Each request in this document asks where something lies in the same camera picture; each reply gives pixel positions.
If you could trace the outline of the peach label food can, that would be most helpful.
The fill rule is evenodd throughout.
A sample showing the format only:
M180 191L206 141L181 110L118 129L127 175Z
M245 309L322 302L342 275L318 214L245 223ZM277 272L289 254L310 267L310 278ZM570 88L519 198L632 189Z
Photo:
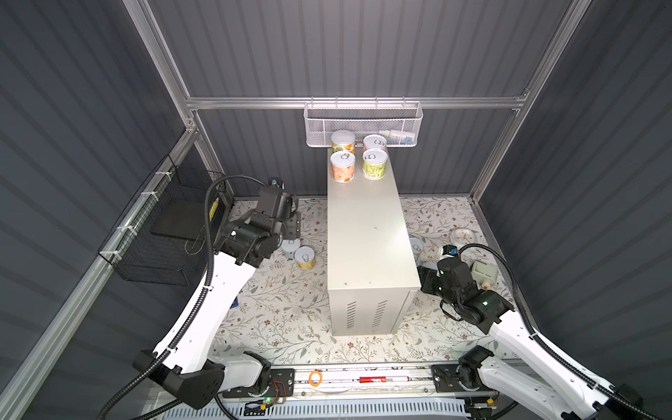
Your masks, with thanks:
M351 152L334 152L330 157L332 177L338 183L349 183L355 177L355 155Z

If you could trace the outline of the orange yellow label can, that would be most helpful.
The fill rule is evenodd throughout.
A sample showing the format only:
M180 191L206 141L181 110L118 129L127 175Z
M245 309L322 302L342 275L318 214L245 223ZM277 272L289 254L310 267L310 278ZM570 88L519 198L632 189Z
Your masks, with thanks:
M355 153L356 136L353 132L345 129L334 131L331 135L332 152Z

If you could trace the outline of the green label food can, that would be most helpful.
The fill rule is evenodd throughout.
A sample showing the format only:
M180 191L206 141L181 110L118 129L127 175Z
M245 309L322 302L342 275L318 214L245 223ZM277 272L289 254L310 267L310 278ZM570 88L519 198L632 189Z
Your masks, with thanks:
M388 153L381 149L367 149L362 154L362 171L368 180L381 180L389 162Z

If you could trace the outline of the pink label food can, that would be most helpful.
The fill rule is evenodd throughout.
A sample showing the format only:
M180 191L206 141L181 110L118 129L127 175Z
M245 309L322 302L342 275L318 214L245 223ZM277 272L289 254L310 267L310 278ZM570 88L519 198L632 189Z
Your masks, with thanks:
M365 138L362 140L362 147L364 152L369 150L381 150L386 152L387 145L387 139L379 134L365 136Z

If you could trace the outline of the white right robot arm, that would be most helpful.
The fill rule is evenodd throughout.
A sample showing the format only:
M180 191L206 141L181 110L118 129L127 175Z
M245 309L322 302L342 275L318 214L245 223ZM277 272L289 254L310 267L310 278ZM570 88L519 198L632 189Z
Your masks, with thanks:
M434 369L440 383L455 382L468 392L497 391L543 419L654 418L631 387L612 385L535 329L517 292L505 299L481 289L462 259L470 248L446 245L437 262L418 266L421 291L439 298L441 306L451 306L451 320L467 322L512 350L537 377L510 367L484 346L474 346L453 371Z

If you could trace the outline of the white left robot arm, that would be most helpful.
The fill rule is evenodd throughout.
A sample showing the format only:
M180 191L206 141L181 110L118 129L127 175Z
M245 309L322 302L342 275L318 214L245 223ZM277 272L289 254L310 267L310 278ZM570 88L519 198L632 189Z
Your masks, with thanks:
M202 206L206 271L171 330L150 351L134 361L139 374L103 405L104 419L131 390L151 379L173 400L144 415L155 418L186 404L201 409L229 389L263 392L271 380L271 364L254 353L244 353L226 362L213 362L208 352L222 321L240 290L262 262L278 250L285 239L300 235L299 198L285 190L278 177L259 182L257 206L235 220L222 220L217 231L211 222L211 197L229 180L215 180Z

